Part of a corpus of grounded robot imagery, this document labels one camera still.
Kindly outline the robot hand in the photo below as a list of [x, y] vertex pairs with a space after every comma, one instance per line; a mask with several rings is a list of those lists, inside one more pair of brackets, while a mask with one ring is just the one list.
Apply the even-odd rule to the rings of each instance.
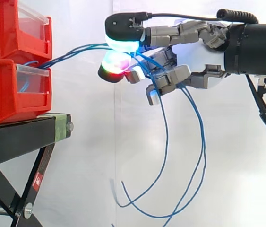
[[109, 48], [98, 76], [110, 83], [144, 78], [150, 105], [178, 88], [207, 89], [227, 76], [224, 51], [229, 26], [217, 18], [184, 16], [171, 26], [145, 27], [147, 12], [116, 13], [105, 20]]

